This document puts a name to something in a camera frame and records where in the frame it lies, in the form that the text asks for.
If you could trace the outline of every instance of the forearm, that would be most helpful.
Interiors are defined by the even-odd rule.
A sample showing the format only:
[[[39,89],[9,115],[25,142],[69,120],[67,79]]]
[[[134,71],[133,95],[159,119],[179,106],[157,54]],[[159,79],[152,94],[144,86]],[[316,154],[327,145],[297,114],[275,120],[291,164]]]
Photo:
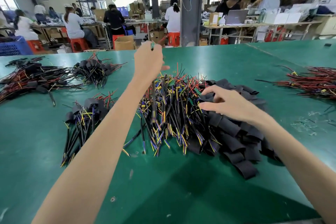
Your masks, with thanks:
[[[93,223],[145,86],[130,82],[56,181],[32,223]]]
[[[324,221],[336,223],[336,173],[269,115],[251,123],[265,135]]]

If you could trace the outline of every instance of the green table surface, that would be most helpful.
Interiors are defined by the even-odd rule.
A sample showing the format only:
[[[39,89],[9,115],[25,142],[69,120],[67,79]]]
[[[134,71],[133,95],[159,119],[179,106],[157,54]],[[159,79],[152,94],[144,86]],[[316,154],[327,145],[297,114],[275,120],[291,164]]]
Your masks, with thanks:
[[[304,66],[334,66],[335,40],[239,44],[167,48],[163,50],[169,73],[185,69],[190,75],[232,84],[245,84],[260,91],[270,114],[294,137],[328,166],[336,170],[336,120],[330,102],[303,98],[296,91],[255,79],[283,80],[288,72]],[[100,52],[100,59],[113,58],[123,67],[109,76],[103,89],[54,92],[56,107],[48,95],[29,93],[0,104],[0,214],[9,208],[1,224],[29,223],[48,191],[61,175],[66,139],[64,116],[77,100],[84,103],[99,92],[117,90],[118,97],[131,80],[134,51]],[[90,53],[46,55],[43,64],[72,66]],[[18,57],[0,57],[0,76],[13,68],[4,67]],[[127,139],[140,128],[135,115]],[[108,131],[113,140],[113,131]],[[287,169],[263,156],[260,174],[245,181],[221,156],[187,153],[173,141],[159,157],[147,144],[142,154],[140,139],[129,147],[131,157],[121,153],[110,187],[95,221],[105,223],[274,223],[318,217]]]

